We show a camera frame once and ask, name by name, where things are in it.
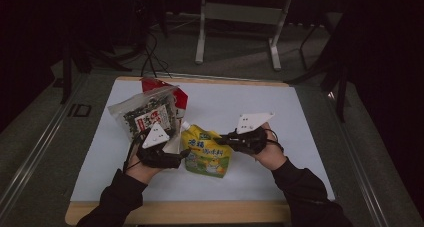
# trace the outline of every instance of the wooden table edge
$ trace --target wooden table edge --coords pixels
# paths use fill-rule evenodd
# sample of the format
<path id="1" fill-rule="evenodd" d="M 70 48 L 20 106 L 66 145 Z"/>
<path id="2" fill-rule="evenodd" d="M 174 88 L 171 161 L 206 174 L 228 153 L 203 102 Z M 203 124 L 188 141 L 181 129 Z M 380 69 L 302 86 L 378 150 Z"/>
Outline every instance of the wooden table edge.
<path id="1" fill-rule="evenodd" d="M 126 81 L 139 81 L 142 77 L 134 76 L 119 76 L 116 80 Z M 289 87 L 288 84 L 283 82 L 268 82 L 268 81 L 256 81 L 256 80 L 223 80 L 223 79 L 203 79 L 203 78 L 157 78 L 167 83 L 202 83 L 202 84 L 230 84 L 230 85 L 257 85 L 257 86 L 277 86 L 277 87 Z"/>
<path id="2" fill-rule="evenodd" d="M 76 225 L 98 202 L 71 202 L 65 221 Z M 132 211 L 126 224 L 217 224 L 290 222 L 287 202 L 271 201 L 161 201 L 145 202 Z"/>

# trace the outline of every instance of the black glove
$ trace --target black glove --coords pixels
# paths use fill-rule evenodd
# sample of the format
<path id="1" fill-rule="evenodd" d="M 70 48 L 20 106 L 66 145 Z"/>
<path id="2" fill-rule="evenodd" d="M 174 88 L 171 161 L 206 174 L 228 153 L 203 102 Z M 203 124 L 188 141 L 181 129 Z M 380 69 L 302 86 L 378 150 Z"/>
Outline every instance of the black glove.
<path id="1" fill-rule="evenodd" d="M 124 168 L 123 168 L 124 171 L 127 170 L 129 160 L 131 156 L 133 156 L 134 154 L 133 153 L 134 147 L 137 145 L 139 147 L 135 154 L 140 159 L 140 162 L 143 163 L 143 165 L 146 165 L 152 168 L 177 169 L 181 164 L 181 160 L 186 158 L 188 154 L 190 153 L 190 149 L 183 150 L 179 154 L 165 153 L 163 151 L 163 147 L 165 147 L 167 142 L 144 149 L 142 145 L 144 141 L 146 140 L 147 136 L 149 135 L 150 130 L 151 130 L 150 128 L 146 129 L 134 137 L 131 143 L 130 149 L 128 151 L 127 160 L 124 163 Z"/>
<path id="2" fill-rule="evenodd" d="M 266 146 L 267 135 L 262 127 L 254 131 L 237 134 L 237 129 L 228 135 L 221 135 L 221 138 L 215 138 L 219 145 L 229 145 L 234 151 L 245 154 L 259 154 Z"/>

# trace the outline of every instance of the yellow snack bag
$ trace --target yellow snack bag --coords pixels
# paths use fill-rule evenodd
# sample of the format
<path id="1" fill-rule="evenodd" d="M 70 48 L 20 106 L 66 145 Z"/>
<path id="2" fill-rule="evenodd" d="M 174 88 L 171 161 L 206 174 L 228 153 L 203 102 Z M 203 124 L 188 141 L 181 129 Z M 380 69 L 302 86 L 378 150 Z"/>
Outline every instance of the yellow snack bag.
<path id="1" fill-rule="evenodd" d="M 182 124 L 181 144 L 191 149 L 185 158 L 188 171 L 223 178 L 230 164 L 232 149 L 228 145 L 218 145 L 214 138 L 220 137 L 214 131 L 205 131 L 197 125 Z"/>

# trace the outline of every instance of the table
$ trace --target table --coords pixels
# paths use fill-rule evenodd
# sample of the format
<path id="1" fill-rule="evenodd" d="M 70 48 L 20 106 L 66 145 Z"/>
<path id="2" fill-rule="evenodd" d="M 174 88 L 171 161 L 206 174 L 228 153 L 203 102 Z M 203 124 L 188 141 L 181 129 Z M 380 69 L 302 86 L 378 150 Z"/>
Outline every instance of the table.
<path id="1" fill-rule="evenodd" d="M 141 92 L 137 80 L 134 77 L 118 78 L 106 107 Z M 179 85 L 188 94 L 186 121 L 218 133 L 233 131 L 239 114 L 274 112 L 276 115 L 270 125 L 285 146 L 286 154 L 298 167 L 307 167 L 321 178 L 329 199 L 335 199 L 294 88 L 271 82 L 163 80 Z M 237 103 L 237 108 L 234 108 L 234 102 L 228 103 L 229 100 Z M 121 168 L 127 154 L 126 134 L 106 107 L 65 217 L 71 225 L 97 206 L 101 191 L 110 184 L 116 168 Z M 166 183 L 173 183 L 172 188 L 167 188 Z M 241 153 L 233 153 L 223 179 L 192 174 L 181 166 L 178 170 L 165 170 L 156 175 L 143 196 L 145 204 L 128 216 L 127 223 L 269 223 L 290 220 L 289 207 L 270 172 Z"/>
<path id="2" fill-rule="evenodd" d="M 282 0 L 283 7 L 281 9 L 265 8 L 265 7 L 252 7 L 241 5 L 230 5 L 211 3 L 206 0 L 201 0 L 200 8 L 200 32 L 197 42 L 197 50 L 195 62 L 197 64 L 203 63 L 203 56 L 205 52 L 205 21 L 206 19 L 219 19 L 229 21 L 240 21 L 248 23 L 260 23 L 275 25 L 274 36 L 268 40 L 269 51 L 271 55 L 272 65 L 274 70 L 280 71 L 281 64 L 278 55 L 277 43 L 283 29 L 289 7 L 292 0 Z"/>

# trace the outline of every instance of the packaging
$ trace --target packaging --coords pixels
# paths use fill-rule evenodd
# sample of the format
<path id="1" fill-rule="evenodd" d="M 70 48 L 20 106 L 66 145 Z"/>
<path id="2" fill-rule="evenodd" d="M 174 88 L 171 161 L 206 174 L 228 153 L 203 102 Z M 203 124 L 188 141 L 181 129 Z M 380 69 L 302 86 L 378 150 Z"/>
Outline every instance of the packaging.
<path id="1" fill-rule="evenodd" d="M 214 131 L 205 131 L 197 125 L 187 122 L 182 124 L 181 145 L 184 149 L 191 149 L 185 158 L 185 167 L 188 171 L 223 178 L 227 173 L 231 160 L 231 147 L 218 145 L 214 138 L 220 137 Z"/>
<path id="2" fill-rule="evenodd" d="M 160 88 L 163 86 L 172 86 L 172 85 L 166 82 L 163 82 L 161 80 L 154 79 L 154 78 L 143 78 L 141 80 L 141 87 L 143 89 L 143 92 Z M 175 97 L 175 108 L 177 111 L 176 117 L 178 120 L 182 120 L 187 108 L 188 96 L 186 93 L 184 93 L 184 91 L 178 88 L 177 90 L 174 91 L 174 97 Z"/>
<path id="3" fill-rule="evenodd" d="M 173 94 L 177 89 L 176 86 L 164 86 L 149 90 L 109 106 L 108 110 L 127 132 L 130 140 L 155 122 L 172 138 L 180 130 Z"/>

